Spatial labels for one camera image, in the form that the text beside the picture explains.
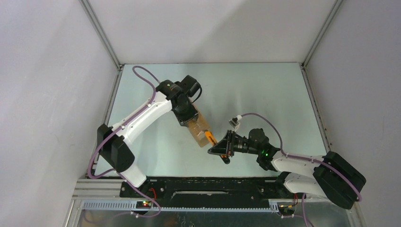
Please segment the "brown cardboard express box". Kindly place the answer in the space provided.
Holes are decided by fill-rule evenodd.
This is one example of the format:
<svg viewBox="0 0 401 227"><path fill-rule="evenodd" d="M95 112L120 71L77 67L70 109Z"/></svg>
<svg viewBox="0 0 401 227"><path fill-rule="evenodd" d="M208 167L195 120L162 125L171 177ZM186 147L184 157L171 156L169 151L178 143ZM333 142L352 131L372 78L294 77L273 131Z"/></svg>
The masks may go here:
<svg viewBox="0 0 401 227"><path fill-rule="evenodd" d="M202 148L209 144L205 131L209 131L210 126L197 107L195 109L198 111L198 116L189 120L186 126L199 147Z"/></svg>

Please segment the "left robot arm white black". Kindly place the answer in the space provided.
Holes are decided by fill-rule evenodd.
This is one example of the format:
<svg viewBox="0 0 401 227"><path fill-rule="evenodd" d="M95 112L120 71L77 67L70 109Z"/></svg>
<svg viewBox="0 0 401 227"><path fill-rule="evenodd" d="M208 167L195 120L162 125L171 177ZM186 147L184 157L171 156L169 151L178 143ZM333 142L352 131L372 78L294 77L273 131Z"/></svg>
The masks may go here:
<svg viewBox="0 0 401 227"><path fill-rule="evenodd" d="M182 81L165 80L157 87L153 86L153 94L141 107L111 127L105 124L97 130L99 155L122 178L131 184L131 191L138 197L149 192L146 175L138 167L135 156L129 146L154 121L162 115L173 112L182 127L199 117L199 112L191 98L202 92L200 83L191 76Z"/></svg>

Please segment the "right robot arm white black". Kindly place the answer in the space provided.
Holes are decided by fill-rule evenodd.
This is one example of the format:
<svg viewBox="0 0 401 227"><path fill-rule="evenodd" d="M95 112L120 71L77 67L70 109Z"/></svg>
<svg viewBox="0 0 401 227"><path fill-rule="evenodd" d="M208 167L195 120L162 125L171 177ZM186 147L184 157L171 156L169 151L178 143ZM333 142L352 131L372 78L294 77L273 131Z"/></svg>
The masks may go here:
<svg viewBox="0 0 401 227"><path fill-rule="evenodd" d="M222 140L208 149L226 164L235 153L256 155L256 162L265 171L279 172L275 192L286 198L292 193L306 193L325 197L343 209L351 209L360 201L366 178L341 155L328 152L325 156L284 155L270 144L263 129L250 130L241 137L228 130Z"/></svg>

